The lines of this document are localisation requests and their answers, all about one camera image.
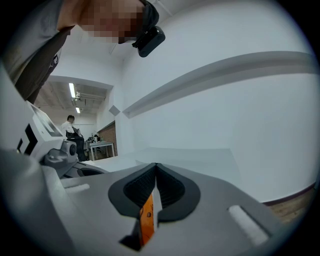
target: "black stripe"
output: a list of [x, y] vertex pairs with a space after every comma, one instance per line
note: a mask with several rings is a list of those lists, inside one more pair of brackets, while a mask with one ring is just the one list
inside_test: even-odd
[[32, 150], [34, 150], [36, 144], [38, 143], [37, 138], [34, 132], [32, 131], [30, 124], [28, 124], [27, 128], [25, 129], [25, 134], [29, 139], [29, 144], [26, 147], [24, 153], [30, 155]]
[[18, 147], [16, 148], [20, 153], [21, 153], [21, 151], [20, 151], [21, 145], [22, 145], [22, 138], [20, 139]]

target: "black camera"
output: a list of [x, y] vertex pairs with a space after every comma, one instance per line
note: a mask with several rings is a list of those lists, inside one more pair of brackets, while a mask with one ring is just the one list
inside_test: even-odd
[[147, 32], [143, 33], [132, 44], [138, 49], [140, 57], [147, 57], [155, 48], [157, 48], [166, 39], [165, 33], [159, 26], [153, 26]]

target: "wall molding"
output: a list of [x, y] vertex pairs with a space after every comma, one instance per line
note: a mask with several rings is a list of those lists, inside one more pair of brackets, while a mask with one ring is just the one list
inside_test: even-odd
[[210, 88], [285, 74], [319, 74], [315, 57], [298, 51], [264, 51], [219, 60], [162, 85], [125, 108], [123, 113], [132, 118]]
[[62, 76], [62, 75], [50, 75], [47, 79], [48, 82], [60, 82], [60, 83], [74, 83], [85, 86], [98, 87], [102, 89], [112, 90], [114, 87], [111, 84], [102, 83], [99, 81], [87, 80], [83, 78], [71, 77], [71, 76]]
[[100, 130], [97, 131], [97, 133], [101, 132], [103, 129], [106, 129], [107, 127], [113, 125], [116, 121], [112, 121], [111, 123], [107, 124], [105, 127], [101, 128]]

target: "wooden floor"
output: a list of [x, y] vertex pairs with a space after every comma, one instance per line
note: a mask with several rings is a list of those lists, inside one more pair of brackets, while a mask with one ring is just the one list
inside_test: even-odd
[[311, 188], [296, 198], [268, 207], [281, 219], [283, 223], [287, 224], [305, 213], [314, 193], [315, 189]]
[[[89, 159], [92, 161], [92, 155], [91, 155], [91, 151], [89, 152], [85, 152], [85, 155], [87, 156], [87, 154], [89, 153]], [[106, 154], [102, 154], [101, 151], [97, 150], [96, 151], [96, 155], [94, 155], [94, 160], [100, 160], [100, 159], [105, 159], [107, 158]]]

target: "man in white shirt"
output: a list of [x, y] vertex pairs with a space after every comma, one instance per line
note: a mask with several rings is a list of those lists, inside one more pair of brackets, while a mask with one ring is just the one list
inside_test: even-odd
[[64, 122], [62, 125], [61, 125], [61, 131], [64, 135], [67, 135], [67, 133], [70, 133], [74, 136], [80, 136], [80, 137], [83, 137], [80, 133], [80, 129], [76, 129], [73, 127], [73, 123], [75, 121], [75, 117], [73, 115], [68, 115], [67, 119], [66, 119], [66, 122]]

